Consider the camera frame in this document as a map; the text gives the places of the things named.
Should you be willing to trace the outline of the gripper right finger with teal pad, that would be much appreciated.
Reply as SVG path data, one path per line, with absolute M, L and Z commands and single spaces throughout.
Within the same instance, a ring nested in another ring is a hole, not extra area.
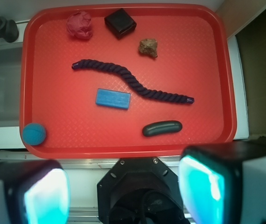
M 189 146 L 178 184 L 197 224 L 266 224 L 266 143 Z

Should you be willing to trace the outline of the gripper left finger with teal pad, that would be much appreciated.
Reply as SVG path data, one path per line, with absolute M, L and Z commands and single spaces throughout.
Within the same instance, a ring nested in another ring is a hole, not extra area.
M 59 162 L 0 162 L 0 224 L 65 224 L 69 208 L 69 179 Z

